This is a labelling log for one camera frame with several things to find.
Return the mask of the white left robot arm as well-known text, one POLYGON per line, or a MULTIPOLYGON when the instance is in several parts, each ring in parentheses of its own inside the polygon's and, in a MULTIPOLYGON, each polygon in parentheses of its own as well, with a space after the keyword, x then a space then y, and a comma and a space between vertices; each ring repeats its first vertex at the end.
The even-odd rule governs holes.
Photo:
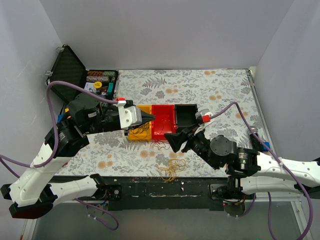
POLYGON ((155 120, 155 116, 141 110, 133 101, 121 98, 120 105, 100 107, 100 101, 80 93, 70 101, 60 122, 45 136, 32 167, 14 182, 4 184, 1 194, 11 200, 9 212, 16 219, 37 219, 54 206, 81 197, 101 200, 110 187, 98 174, 64 183, 52 183, 53 176, 82 148, 89 145, 88 134, 133 130, 155 120))

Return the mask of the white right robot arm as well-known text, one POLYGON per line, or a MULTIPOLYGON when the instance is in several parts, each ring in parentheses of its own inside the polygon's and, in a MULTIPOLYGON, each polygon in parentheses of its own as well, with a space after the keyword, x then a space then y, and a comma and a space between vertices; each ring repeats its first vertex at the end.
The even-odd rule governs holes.
POLYGON ((320 197, 320 162, 296 161, 238 147, 223 135, 209 140, 204 131, 185 128, 179 133, 165 133, 171 149, 176 153, 192 150, 215 170, 224 169, 227 183, 214 191, 224 200, 264 192, 302 194, 311 199, 320 197))

